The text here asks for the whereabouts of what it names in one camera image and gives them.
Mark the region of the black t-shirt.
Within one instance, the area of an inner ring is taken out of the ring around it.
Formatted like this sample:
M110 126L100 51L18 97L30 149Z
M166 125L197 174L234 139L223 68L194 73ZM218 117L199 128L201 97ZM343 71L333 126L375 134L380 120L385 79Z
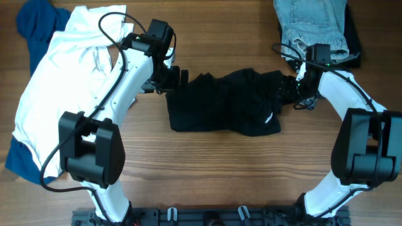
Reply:
M166 103L176 132L230 130L267 136L281 131L281 108L297 97L294 76L246 68L222 78L200 74L184 88L168 92Z

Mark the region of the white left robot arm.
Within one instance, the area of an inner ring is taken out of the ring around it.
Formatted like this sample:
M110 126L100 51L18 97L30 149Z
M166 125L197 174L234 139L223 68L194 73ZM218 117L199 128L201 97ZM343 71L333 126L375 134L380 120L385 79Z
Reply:
M119 126L138 93L167 93L185 86L188 72L172 66L173 28L153 19L143 34L119 45L116 81L88 116L64 112L58 123L61 169L80 182L95 207L74 211L72 225L137 225L119 177L126 159Z

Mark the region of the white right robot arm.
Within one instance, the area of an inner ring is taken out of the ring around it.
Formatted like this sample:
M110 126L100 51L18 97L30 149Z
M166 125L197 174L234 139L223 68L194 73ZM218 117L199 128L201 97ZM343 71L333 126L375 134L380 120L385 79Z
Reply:
M330 47L314 44L296 78L294 109L313 109L317 99L330 102L342 119L331 154L331 170L298 199L294 220L332 218L356 195L393 181L401 170L401 113L388 111L357 84L353 74L330 62Z

